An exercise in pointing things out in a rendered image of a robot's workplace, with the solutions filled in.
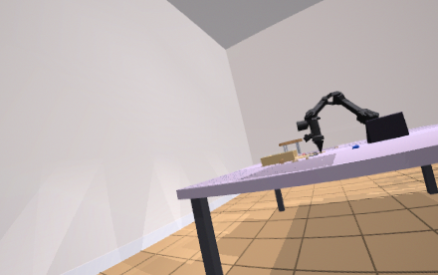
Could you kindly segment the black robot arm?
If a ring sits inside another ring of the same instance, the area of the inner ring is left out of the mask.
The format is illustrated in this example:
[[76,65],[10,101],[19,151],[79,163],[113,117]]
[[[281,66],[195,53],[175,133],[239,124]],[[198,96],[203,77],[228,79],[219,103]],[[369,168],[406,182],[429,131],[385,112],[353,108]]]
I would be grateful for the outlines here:
[[[329,102],[328,98],[333,97],[333,102]],[[322,99],[312,108],[306,112],[305,120],[297,122],[298,131],[307,130],[309,125],[310,128],[319,126],[318,113],[324,108],[325,105],[342,105],[354,113],[357,117],[356,120],[360,121],[361,124],[365,125],[366,121],[376,119],[379,116],[379,113],[373,112],[369,109],[362,109],[345,98],[342,92],[336,91],[328,94],[327,96],[323,96]],[[305,134],[303,137],[304,141],[307,142],[314,137],[311,132],[309,135]]]

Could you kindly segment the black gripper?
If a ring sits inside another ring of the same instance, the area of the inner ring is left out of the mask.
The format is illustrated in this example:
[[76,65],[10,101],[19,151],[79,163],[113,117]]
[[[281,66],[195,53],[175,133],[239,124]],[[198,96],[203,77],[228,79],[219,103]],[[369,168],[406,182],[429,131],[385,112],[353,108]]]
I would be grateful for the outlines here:
[[317,145],[319,152],[321,152],[324,144],[324,141],[322,139],[325,139],[325,137],[321,134],[320,127],[311,128],[311,132],[314,135],[314,137],[312,138],[312,142],[314,141],[314,144]]

